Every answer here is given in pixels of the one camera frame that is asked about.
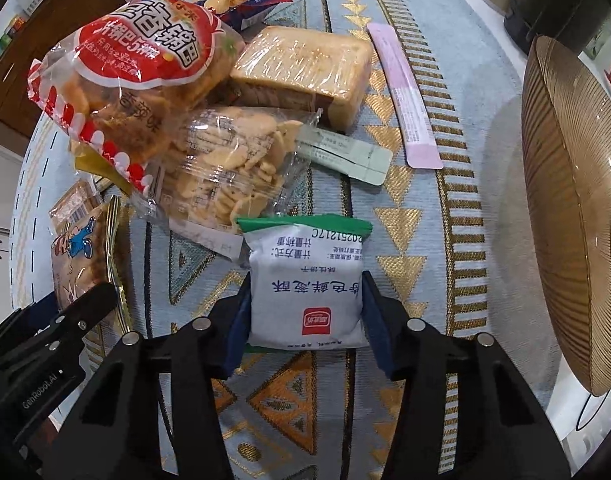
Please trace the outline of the patterned blue table runner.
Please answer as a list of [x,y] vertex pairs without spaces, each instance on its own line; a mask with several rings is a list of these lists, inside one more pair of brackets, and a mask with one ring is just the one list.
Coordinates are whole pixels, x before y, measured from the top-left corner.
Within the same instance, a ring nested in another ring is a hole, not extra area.
[[[558,349],[537,278],[520,148],[521,82],[487,25],[466,0],[294,0],[266,19],[370,40],[367,25],[395,28],[438,141],[442,170],[404,161],[400,120],[378,55],[350,136],[393,153],[375,188],[312,165],[297,179],[286,214],[342,214],[373,223],[366,269],[383,296],[450,336],[488,330],[534,394],[547,404]],[[14,301],[52,289],[48,207],[76,180],[69,143],[38,118],[19,177],[10,282]],[[164,232],[134,209],[130,315],[145,337],[167,336],[222,297],[246,270]],[[472,479],[536,479],[512,463],[528,443],[492,451],[468,430],[457,443],[458,377],[447,376],[440,477],[478,460]],[[380,479],[403,399],[403,382],[379,370],[370,348],[333,351],[246,349],[240,368],[214,382],[235,479]]]

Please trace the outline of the pale green stick sachets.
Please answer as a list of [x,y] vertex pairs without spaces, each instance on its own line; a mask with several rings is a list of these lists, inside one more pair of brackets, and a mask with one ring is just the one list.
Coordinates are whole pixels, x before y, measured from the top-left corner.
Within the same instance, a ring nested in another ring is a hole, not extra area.
[[300,128],[297,153],[319,166],[374,186],[385,183],[393,156],[378,144],[311,126]]

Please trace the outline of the brown wooden cabinet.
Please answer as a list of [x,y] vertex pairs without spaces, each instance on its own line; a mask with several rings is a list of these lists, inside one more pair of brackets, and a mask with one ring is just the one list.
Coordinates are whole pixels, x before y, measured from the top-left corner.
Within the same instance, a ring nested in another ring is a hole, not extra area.
[[27,76],[40,60],[81,26],[119,8],[126,0],[43,0],[0,58],[0,122],[28,139],[40,117],[27,96]]

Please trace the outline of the white green snack packet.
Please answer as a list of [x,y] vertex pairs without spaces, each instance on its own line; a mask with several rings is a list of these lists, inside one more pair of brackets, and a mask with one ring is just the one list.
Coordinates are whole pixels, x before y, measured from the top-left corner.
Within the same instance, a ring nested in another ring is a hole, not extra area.
[[371,222],[339,214],[242,217],[249,248],[249,344],[275,350],[367,345],[363,243]]

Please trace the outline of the brown cartoon snack packet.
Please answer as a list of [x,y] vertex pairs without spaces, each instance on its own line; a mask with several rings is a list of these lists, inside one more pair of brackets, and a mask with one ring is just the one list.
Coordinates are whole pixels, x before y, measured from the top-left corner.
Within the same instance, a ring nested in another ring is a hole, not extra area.
[[117,196],[104,202],[89,178],[79,178],[48,211],[53,233],[52,273],[59,307],[70,307],[98,284],[110,283],[118,294],[117,330],[132,330],[124,252],[119,237],[126,227]]

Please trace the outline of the red rice cracker bag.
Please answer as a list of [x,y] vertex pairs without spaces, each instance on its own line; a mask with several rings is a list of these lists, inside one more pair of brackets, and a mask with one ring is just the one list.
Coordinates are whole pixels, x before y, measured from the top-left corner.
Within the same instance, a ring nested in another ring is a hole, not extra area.
[[144,193],[149,162],[225,81],[244,47],[214,12],[132,0],[83,25],[30,66],[31,102]]

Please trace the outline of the tan biscuit block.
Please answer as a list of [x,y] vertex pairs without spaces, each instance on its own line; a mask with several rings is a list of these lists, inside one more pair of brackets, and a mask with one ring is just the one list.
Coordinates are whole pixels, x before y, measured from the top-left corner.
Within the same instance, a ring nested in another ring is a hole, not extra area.
[[230,73],[240,104],[322,113],[322,122],[349,131],[371,73],[371,43],[347,35],[266,26]]

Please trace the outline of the pink stick sachet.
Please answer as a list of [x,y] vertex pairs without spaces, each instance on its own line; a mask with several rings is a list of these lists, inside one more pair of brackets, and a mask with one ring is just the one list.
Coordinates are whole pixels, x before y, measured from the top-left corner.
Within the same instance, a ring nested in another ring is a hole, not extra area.
[[397,33],[392,26],[378,23],[368,24],[367,31],[385,72],[402,133],[406,163],[413,169],[442,169],[443,161],[429,115]]

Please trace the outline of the blue biscuit packet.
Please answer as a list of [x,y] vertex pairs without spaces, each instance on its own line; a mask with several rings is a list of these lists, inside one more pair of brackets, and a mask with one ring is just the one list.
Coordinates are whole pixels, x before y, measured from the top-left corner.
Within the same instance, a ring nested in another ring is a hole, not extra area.
[[277,6],[294,0],[199,0],[203,6],[235,32],[261,23]]

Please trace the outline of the clear animal cracker bag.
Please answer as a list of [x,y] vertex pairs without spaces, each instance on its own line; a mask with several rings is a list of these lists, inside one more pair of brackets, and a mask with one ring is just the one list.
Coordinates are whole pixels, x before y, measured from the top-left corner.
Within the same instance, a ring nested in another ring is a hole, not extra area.
[[217,106],[191,115],[164,154],[149,162],[149,185],[132,203],[148,221],[237,261],[237,219],[284,214],[304,184],[298,154],[322,112]]

